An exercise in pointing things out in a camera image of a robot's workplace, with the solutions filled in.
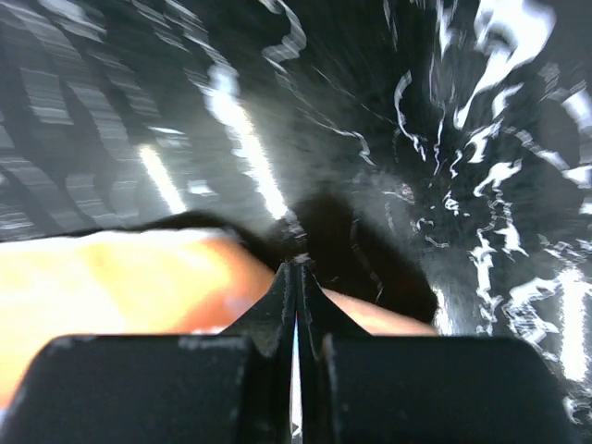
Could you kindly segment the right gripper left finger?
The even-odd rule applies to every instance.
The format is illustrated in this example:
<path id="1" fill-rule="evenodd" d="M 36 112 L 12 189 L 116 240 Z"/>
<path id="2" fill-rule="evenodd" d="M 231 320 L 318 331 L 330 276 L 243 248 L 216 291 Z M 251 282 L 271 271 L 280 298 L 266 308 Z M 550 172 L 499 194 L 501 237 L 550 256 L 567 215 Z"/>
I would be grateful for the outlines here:
<path id="1" fill-rule="evenodd" d="M 32 360 L 5 443 L 288 443 L 294 269 L 215 335 L 62 336 Z"/>

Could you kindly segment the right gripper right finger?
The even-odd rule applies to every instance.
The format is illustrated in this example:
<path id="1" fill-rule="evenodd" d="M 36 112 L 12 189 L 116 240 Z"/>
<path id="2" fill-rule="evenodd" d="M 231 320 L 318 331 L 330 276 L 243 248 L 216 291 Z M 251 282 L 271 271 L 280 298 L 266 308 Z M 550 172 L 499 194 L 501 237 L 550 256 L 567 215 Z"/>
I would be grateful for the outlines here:
<path id="1" fill-rule="evenodd" d="M 580 443 L 557 378 L 518 339 L 374 336 L 295 270 L 306 443 Z"/>

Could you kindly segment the orange blue dotted towel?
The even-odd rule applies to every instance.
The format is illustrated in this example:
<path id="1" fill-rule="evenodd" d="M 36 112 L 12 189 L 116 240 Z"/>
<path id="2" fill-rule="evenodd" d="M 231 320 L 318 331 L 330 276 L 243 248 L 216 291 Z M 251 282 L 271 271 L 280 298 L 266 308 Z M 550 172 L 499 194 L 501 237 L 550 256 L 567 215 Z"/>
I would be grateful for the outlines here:
<path id="1" fill-rule="evenodd" d="M 1 246 L 1 403 L 35 354 L 72 334 L 217 332 L 294 255 L 220 228 L 100 231 Z"/>

